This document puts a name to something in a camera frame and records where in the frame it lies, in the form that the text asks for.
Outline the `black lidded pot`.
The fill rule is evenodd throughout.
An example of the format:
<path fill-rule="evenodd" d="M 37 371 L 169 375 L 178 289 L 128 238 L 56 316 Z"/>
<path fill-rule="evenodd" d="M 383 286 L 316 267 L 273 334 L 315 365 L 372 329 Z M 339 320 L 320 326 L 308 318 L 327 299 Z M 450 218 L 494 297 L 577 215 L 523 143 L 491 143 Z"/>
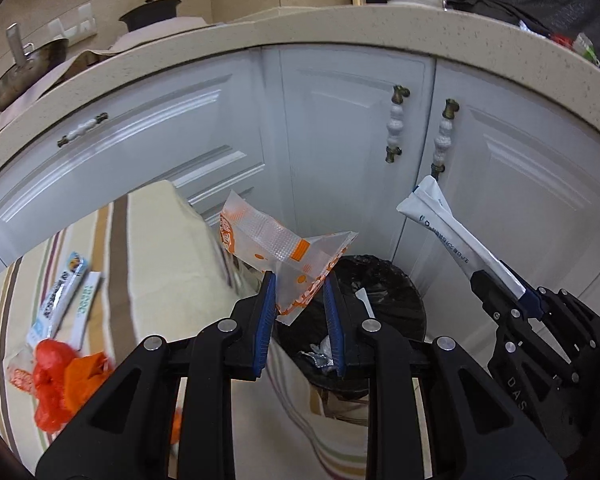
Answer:
<path fill-rule="evenodd" d="M 129 12 L 120 16 L 119 21 L 125 24 L 128 32 L 156 24 L 178 15 L 178 6 L 181 0 L 146 0 L 141 6 L 137 6 Z"/>

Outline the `blue white toothpaste tube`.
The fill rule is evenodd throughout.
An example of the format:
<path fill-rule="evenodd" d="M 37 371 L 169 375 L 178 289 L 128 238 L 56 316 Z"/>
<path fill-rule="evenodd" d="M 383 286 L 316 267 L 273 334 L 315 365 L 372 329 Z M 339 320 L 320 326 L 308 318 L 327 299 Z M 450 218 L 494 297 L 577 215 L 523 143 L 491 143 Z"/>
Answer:
<path fill-rule="evenodd" d="M 60 323 L 87 270 L 87 260 L 78 252 L 73 252 L 40 304 L 34 323 L 28 330 L 27 345 L 31 350 L 34 350 L 42 340 L 56 336 Z"/>

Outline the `red plastic bag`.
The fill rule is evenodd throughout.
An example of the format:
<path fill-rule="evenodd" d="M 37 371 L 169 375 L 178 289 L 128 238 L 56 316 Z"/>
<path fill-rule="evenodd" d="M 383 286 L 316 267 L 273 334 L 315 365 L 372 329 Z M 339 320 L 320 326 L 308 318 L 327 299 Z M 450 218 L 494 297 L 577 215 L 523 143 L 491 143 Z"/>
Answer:
<path fill-rule="evenodd" d="M 54 434 L 81 408 L 73 383 L 66 382 L 78 354 L 64 342 L 44 339 L 35 347 L 34 359 L 33 385 L 38 399 L 34 421 L 42 431 Z"/>

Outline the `clear orange printed wrapper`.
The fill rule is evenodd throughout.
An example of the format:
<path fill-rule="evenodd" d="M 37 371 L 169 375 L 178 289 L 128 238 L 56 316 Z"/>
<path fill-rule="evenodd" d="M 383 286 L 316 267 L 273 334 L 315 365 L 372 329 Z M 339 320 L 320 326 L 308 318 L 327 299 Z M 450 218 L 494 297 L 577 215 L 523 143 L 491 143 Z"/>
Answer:
<path fill-rule="evenodd" d="M 237 259 L 262 273 L 275 274 L 278 320 L 290 325 L 358 234 L 301 237 L 233 192 L 220 213 L 220 237 L 226 251 Z"/>

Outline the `beige stove cover cloth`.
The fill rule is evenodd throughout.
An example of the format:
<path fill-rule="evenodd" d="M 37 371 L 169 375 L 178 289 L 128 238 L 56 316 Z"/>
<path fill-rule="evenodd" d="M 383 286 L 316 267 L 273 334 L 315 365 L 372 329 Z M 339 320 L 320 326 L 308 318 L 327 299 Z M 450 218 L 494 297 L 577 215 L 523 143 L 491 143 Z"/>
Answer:
<path fill-rule="evenodd" d="M 104 62 L 108 58 L 112 58 L 123 52 L 135 49 L 143 44 L 149 44 L 159 39 L 207 27 L 209 27 L 209 24 L 203 18 L 198 18 L 198 16 L 179 16 L 178 18 L 169 18 L 168 20 L 142 27 L 135 32 L 127 32 L 108 49 L 82 50 L 53 68 L 29 90 L 24 92 L 20 98 L 10 104 L 4 112 L 1 112 L 0 132 L 27 108 L 32 106 L 34 102 L 41 99 L 45 93 L 77 74 L 84 72 L 84 70 L 87 70 L 91 66 Z"/>

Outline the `orange plastic bag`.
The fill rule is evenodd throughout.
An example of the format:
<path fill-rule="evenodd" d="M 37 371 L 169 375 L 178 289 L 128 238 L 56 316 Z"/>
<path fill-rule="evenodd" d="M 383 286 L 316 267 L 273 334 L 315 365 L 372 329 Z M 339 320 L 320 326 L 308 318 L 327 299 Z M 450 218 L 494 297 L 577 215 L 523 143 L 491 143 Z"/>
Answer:
<path fill-rule="evenodd" d="M 112 374 L 104 352 L 73 359 L 65 369 L 64 404 L 75 415 Z"/>

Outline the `white squeezed tube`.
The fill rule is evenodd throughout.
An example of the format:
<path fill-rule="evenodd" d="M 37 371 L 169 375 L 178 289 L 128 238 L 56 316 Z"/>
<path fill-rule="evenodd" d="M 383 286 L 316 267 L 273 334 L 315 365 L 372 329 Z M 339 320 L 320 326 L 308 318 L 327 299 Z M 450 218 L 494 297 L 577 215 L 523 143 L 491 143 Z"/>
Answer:
<path fill-rule="evenodd" d="M 515 299 L 516 292 L 524 292 L 501 261 L 454 217 L 434 177 L 424 177 L 396 210 L 433 232 L 468 278 L 477 271 L 486 271 Z"/>

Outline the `white tissue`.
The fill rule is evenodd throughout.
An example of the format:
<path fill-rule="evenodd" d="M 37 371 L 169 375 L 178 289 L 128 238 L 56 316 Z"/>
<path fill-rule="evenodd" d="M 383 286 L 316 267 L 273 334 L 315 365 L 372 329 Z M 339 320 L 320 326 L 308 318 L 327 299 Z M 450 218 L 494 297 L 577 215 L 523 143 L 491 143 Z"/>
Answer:
<path fill-rule="evenodd" d="M 318 356 L 324 361 L 332 360 L 332 345 L 329 336 L 326 336 L 318 346 Z"/>

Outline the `silver foil wrapper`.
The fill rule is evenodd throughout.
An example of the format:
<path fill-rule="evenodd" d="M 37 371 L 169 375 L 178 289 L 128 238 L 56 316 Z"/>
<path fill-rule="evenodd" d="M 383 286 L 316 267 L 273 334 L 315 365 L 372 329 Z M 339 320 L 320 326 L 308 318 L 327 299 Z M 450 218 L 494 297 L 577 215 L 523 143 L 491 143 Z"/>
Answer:
<path fill-rule="evenodd" d="M 324 374 L 328 373 L 330 370 L 333 370 L 335 368 L 334 360 L 332 359 L 332 356 L 329 353 L 321 352 L 321 350 L 311 350 L 300 351 L 299 354 L 302 357 L 302 359 L 305 359 L 308 362 L 310 362 L 315 368 L 317 368 Z"/>

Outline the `steel wok pan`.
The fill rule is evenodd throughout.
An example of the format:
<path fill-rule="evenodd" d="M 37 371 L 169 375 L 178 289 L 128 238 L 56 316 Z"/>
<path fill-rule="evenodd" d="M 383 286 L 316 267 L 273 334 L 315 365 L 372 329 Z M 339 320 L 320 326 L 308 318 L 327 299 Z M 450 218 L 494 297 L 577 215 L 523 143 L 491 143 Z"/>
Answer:
<path fill-rule="evenodd" d="M 6 39 L 15 64 L 0 78 L 0 112 L 4 112 L 42 77 L 65 62 L 69 45 L 66 38 L 54 39 L 26 53 L 17 23 L 6 29 Z"/>

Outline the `green white small tube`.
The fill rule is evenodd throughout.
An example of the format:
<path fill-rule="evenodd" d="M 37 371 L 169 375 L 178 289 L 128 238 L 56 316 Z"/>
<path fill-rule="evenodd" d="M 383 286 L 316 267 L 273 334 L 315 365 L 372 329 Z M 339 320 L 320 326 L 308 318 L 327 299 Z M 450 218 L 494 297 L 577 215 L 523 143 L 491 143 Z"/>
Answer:
<path fill-rule="evenodd" d="M 88 317 L 94 304 L 101 277 L 102 274 L 100 272 L 91 271 L 82 285 L 78 307 L 76 308 L 76 316 L 73 320 L 72 331 L 68 341 L 68 345 L 74 351 L 82 349 Z"/>

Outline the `striped tablecloth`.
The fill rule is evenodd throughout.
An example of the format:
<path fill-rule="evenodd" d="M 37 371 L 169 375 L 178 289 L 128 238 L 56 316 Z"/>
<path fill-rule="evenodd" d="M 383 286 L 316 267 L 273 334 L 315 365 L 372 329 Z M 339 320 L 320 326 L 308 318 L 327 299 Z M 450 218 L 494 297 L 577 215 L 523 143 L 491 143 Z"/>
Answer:
<path fill-rule="evenodd" d="M 8 363 L 71 254 L 102 277 L 83 349 L 122 361 L 146 336 L 194 336 L 252 295 L 258 279 L 222 249 L 168 182 L 88 214 L 0 273 L 0 436 L 33 469 L 53 436 L 38 429 L 32 394 L 13 386 Z M 319 393 L 279 344 L 256 382 L 232 385 L 236 474 L 241 479 L 361 479 L 366 473 L 364 402 Z"/>

